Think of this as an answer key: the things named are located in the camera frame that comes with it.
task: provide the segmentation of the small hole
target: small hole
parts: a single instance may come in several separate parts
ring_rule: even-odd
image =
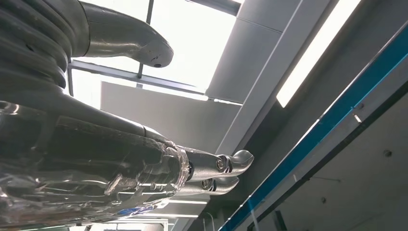
[[[25,46],[26,46],[30,51],[34,51],[33,48],[32,48],[30,45],[26,44]]]
[[[393,152],[391,152],[390,150],[385,150],[384,155],[385,157],[391,157],[393,155]]]

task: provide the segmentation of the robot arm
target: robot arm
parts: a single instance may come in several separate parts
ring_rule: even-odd
[[[75,56],[164,67],[146,23],[77,0],[0,1],[0,229],[102,222],[173,195],[224,194],[252,163],[213,155],[63,94]]]

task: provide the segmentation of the skylight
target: skylight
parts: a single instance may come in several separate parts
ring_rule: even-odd
[[[235,17],[185,0],[155,0],[152,27],[174,50],[164,68],[144,66],[143,74],[208,88]]]
[[[101,108],[101,75],[72,70],[74,97],[97,109]]]

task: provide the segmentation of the metal frame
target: metal frame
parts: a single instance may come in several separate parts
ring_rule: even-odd
[[[200,5],[207,6],[234,16],[237,16],[238,11],[240,10],[241,7],[241,3],[231,0],[187,0],[187,1],[195,2]]]
[[[261,109],[265,105],[270,108],[275,103],[276,97],[272,95],[274,89],[279,86],[280,79],[285,78],[287,69],[291,67],[290,63],[302,49],[305,40],[313,32],[313,28],[319,22],[322,14],[325,14],[330,2],[330,0],[299,1],[291,19],[246,96],[242,109],[237,113],[217,148],[216,154],[232,154],[234,150],[243,148],[244,145],[241,142],[243,139],[248,142],[252,135],[246,136],[245,134],[253,134],[265,117],[266,114]]]
[[[138,73],[119,70],[119,69],[115,69],[115,68],[111,68],[107,66],[86,63],[86,62],[82,62],[78,60],[73,60],[72,63],[69,64],[68,69],[88,71],[94,74],[121,78],[121,79],[129,80],[129,81],[133,81],[136,83],[140,83],[140,84],[149,84],[152,86],[204,95],[204,90],[198,87],[192,86],[192,85],[179,83],[179,82],[175,82],[171,80],[165,80],[162,78],[156,78],[152,76],[146,76],[146,75],[140,75],[140,77],[138,77]]]
[[[67,75],[68,75],[69,95],[73,97],[74,96],[74,86],[73,86],[73,83],[72,83],[72,69],[71,68],[67,69]]]
[[[281,193],[285,194],[294,188],[294,185],[298,182],[297,179],[305,180],[305,175],[311,170],[310,168],[315,165],[307,165],[308,168],[306,169],[296,169],[297,166],[302,161],[317,161],[317,155],[313,154],[312,151],[316,150],[318,146],[320,147],[322,144],[325,144],[328,140],[326,138],[330,137],[332,131],[337,129],[339,124],[345,121],[352,121],[354,123],[353,129],[356,129],[362,121],[368,119],[369,115],[365,115],[364,117],[359,116],[361,121],[356,121],[354,111],[359,108],[363,100],[374,97],[371,94],[372,92],[381,93],[383,97],[387,96],[387,98],[389,98],[393,93],[404,86],[408,80],[405,74],[402,75],[399,73],[402,77],[398,79],[398,75],[395,77],[390,73],[398,70],[398,65],[400,65],[402,61],[407,65],[407,60],[405,60],[408,55],[408,44],[405,42],[408,39],[407,24],[408,22],[391,38],[386,46],[382,48],[376,57],[374,57],[339,95],[327,111],[300,139],[298,144],[292,148],[280,164],[275,167],[271,174],[219,230],[234,230],[249,217],[251,212],[259,208],[261,202],[275,190],[281,190]],[[398,81],[394,79],[392,85],[387,83],[391,77],[396,78]],[[382,84],[385,84],[388,95],[384,94],[384,91],[378,92],[377,86],[381,86]],[[371,110],[374,111],[377,107],[371,106]],[[320,156],[320,158],[326,157],[330,151],[331,149],[327,152],[323,152],[323,156]],[[282,189],[282,183],[286,183],[286,190]],[[275,195],[272,204],[279,204],[282,196],[282,194]]]
[[[152,20],[153,4],[154,4],[154,0],[149,0],[149,6],[147,8],[147,17],[146,17],[146,23],[149,25],[150,25],[150,21]],[[142,73],[143,73],[143,64],[139,64],[138,78],[141,78]]]

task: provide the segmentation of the ceiling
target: ceiling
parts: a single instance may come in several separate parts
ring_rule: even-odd
[[[407,7],[406,1],[376,0],[364,3],[312,70],[292,103],[282,109],[274,100],[268,100],[260,112],[264,114],[257,115],[253,122],[253,125],[257,123],[255,129],[252,132],[249,129],[249,138],[240,144],[255,155],[255,161],[240,177],[241,182],[237,187],[241,190],[241,200],[237,197],[236,204],[228,204],[235,209],[224,217],[224,221],[408,19],[403,10]],[[212,198],[205,211],[217,214],[216,208],[221,208],[223,200],[228,197],[227,194]]]
[[[405,229],[407,103],[405,95],[277,208],[287,230]]]

